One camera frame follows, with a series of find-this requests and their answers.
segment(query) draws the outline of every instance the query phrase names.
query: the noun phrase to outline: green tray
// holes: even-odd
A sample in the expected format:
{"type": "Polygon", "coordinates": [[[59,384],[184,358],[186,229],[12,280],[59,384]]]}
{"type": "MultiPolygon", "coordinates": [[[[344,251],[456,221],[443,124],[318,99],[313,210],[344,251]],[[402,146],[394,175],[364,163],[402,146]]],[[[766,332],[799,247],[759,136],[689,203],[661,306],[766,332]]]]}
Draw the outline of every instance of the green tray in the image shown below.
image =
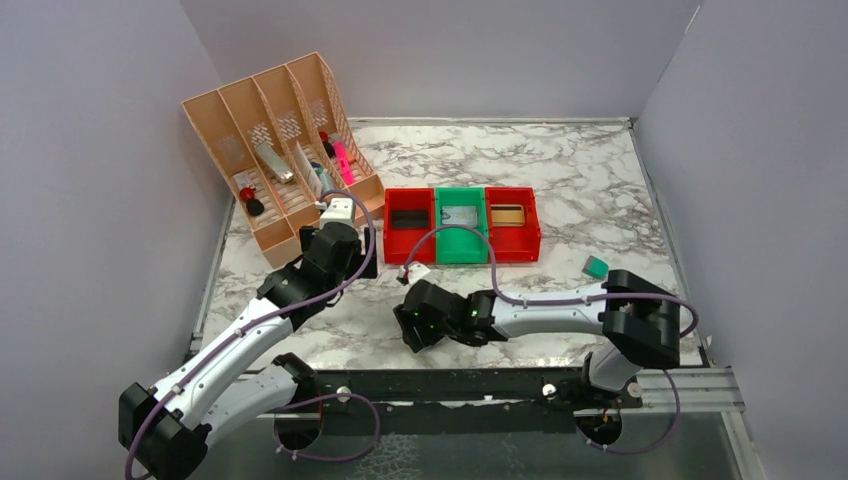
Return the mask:
{"type": "MultiPolygon", "coordinates": [[[[442,207],[476,207],[477,231],[489,238],[486,192],[482,188],[437,188],[436,225],[442,225],[442,207]]],[[[451,229],[436,234],[437,263],[485,263],[486,244],[471,232],[451,229]]]]}

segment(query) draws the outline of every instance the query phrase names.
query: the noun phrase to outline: beige storage rack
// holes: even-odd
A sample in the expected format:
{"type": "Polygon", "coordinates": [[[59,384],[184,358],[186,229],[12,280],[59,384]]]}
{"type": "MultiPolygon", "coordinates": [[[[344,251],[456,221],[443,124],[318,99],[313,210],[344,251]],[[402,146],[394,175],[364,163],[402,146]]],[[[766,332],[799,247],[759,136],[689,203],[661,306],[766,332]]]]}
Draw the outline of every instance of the beige storage rack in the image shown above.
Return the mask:
{"type": "MultiPolygon", "coordinates": [[[[382,218],[383,183],[356,146],[333,73],[317,53],[252,75],[183,102],[197,135],[223,175],[240,208],[234,176],[245,172],[265,211],[244,211],[262,254],[278,268],[300,254],[300,227],[317,226],[315,193],[295,160],[298,146],[309,161],[322,165],[333,183],[359,197],[374,218],[382,218]],[[354,182],[345,185],[338,163],[327,156],[319,131],[338,134],[345,145],[354,182]],[[268,142],[291,168],[280,179],[255,147],[268,142]]],[[[365,223],[357,210],[356,224],[365,223]]]]}

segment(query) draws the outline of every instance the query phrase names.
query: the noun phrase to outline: white marble surface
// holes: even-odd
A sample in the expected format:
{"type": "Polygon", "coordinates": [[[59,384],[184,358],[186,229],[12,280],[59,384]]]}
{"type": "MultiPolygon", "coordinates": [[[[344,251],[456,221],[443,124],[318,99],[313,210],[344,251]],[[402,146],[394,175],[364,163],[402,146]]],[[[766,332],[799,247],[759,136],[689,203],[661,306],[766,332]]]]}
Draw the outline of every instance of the white marble surface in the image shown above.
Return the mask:
{"type": "MultiPolygon", "coordinates": [[[[581,273],[589,255],[672,292],[674,273],[659,223],[623,126],[366,126],[357,143],[386,187],[531,186],[542,224],[535,264],[504,266],[499,285],[511,291],[551,291],[592,283],[581,273]]],[[[338,306],[310,319],[264,354],[253,368],[294,352],[313,368],[459,368],[578,366],[605,340],[586,334],[530,335],[472,348],[448,340],[413,354],[401,341],[392,308],[406,289],[396,267],[355,282],[338,306]]],[[[270,266],[259,253],[240,209],[230,226],[205,322],[208,344],[255,295],[270,266]]],[[[437,266],[438,285],[462,295],[490,288],[487,267],[437,266]]],[[[682,362],[700,365],[698,342],[681,342],[682,362]]]]}

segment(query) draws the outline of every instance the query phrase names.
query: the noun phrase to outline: screw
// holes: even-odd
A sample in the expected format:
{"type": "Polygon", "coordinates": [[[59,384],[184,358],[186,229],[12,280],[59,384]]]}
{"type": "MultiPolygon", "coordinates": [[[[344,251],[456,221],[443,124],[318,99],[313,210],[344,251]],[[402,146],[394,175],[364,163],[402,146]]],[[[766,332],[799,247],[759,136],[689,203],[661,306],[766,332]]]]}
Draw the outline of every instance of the screw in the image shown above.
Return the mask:
{"type": "Polygon", "coordinates": [[[629,393],[633,398],[642,398],[644,390],[642,390],[642,385],[639,385],[636,382],[630,382],[627,384],[627,393],[629,393]]]}
{"type": "MultiPolygon", "coordinates": [[[[350,394],[350,389],[342,386],[342,387],[339,387],[338,390],[336,390],[336,393],[338,393],[340,395],[348,395],[348,394],[350,394]]],[[[348,400],[350,400],[350,397],[339,397],[339,401],[342,402],[342,403],[345,403],[348,400]]]]}
{"type": "Polygon", "coordinates": [[[548,400],[553,399],[556,394],[556,387],[553,384],[546,383],[544,387],[542,387],[542,395],[548,398],[548,400]]]}

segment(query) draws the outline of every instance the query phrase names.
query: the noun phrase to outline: green sponge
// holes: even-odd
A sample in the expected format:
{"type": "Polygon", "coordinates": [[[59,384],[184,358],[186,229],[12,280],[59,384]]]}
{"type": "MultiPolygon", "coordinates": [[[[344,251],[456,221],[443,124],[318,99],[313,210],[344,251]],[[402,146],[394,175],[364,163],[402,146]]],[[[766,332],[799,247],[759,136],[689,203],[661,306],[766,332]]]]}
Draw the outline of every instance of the green sponge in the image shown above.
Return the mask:
{"type": "Polygon", "coordinates": [[[583,273],[597,279],[606,278],[609,273],[609,265],[603,260],[593,255],[589,255],[586,260],[586,265],[583,265],[583,273]]]}

